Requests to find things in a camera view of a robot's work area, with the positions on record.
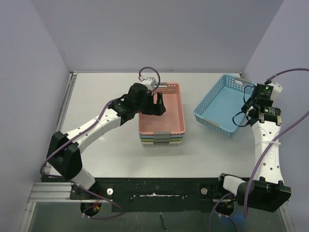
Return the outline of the aluminium frame rail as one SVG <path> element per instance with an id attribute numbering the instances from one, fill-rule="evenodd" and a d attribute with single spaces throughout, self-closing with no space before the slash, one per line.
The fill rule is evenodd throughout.
<path id="1" fill-rule="evenodd" d="M 67 202 L 70 200 L 70 183 L 34 183 L 28 199 L 32 203 Z"/>

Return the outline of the green plastic basket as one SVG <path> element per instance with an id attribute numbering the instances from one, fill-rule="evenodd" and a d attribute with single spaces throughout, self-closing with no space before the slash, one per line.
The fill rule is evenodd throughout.
<path id="1" fill-rule="evenodd" d="M 172 141 L 182 141 L 182 139 L 177 139 L 177 138 L 174 138 L 174 139 L 141 139 L 140 140 L 142 142 L 172 142 Z"/>

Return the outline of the pink plastic basket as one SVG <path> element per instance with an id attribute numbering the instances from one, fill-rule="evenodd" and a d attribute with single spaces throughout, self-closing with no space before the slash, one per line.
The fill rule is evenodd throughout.
<path id="1" fill-rule="evenodd" d="M 180 84 L 167 82 L 160 86 L 157 91 L 162 93 L 166 112 L 161 116 L 139 114 L 140 135 L 185 133 Z"/>

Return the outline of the blue plastic basket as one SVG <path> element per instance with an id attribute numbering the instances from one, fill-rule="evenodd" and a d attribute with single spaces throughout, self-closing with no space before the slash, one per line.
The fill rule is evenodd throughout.
<path id="1" fill-rule="evenodd" d="M 171 133 L 155 133 L 152 135 L 140 134 L 141 139 L 182 139 L 184 134 L 171 134 Z"/>
<path id="2" fill-rule="evenodd" d="M 196 121 L 232 138 L 245 121 L 245 115 L 239 113 L 244 105 L 244 87 L 255 85 L 254 82 L 224 74 L 194 109 Z M 246 91 L 247 100 L 253 89 Z"/>

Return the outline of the white plastic basket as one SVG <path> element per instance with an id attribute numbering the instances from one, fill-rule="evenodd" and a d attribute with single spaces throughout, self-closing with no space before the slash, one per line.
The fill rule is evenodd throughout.
<path id="1" fill-rule="evenodd" d="M 141 142 L 143 147 L 175 147 L 179 146 L 182 141 L 172 142 Z"/>

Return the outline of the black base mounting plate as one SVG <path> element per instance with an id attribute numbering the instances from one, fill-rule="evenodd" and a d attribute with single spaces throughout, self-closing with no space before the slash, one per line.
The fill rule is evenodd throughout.
<path id="1" fill-rule="evenodd" d="M 221 178 L 97 178 L 91 188 L 116 203 L 112 212 L 210 212 L 227 190 Z"/>

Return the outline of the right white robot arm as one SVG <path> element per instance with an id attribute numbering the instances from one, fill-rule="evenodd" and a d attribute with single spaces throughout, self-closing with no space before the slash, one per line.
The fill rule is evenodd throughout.
<path id="1" fill-rule="evenodd" d="M 248 181 L 221 174 L 215 192 L 225 198 L 233 193 L 239 205 L 275 212 L 291 197 L 281 174 L 278 135 L 281 131 L 281 110 L 273 101 L 282 92 L 278 83 L 256 84 L 251 96 L 244 101 L 241 112 L 251 126 L 255 144 L 255 167 Z"/>

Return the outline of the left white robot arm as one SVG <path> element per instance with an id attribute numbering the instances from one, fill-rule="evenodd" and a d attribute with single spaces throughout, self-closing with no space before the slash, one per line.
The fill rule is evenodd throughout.
<path id="1" fill-rule="evenodd" d="M 46 161 L 65 179 L 81 187 L 89 199 L 96 197 L 95 178 L 83 167 L 81 154 L 105 133 L 122 126 L 135 114 L 161 116 L 166 109 L 162 92 L 134 83 L 127 94 L 109 101 L 94 119 L 67 133 L 53 134 Z"/>

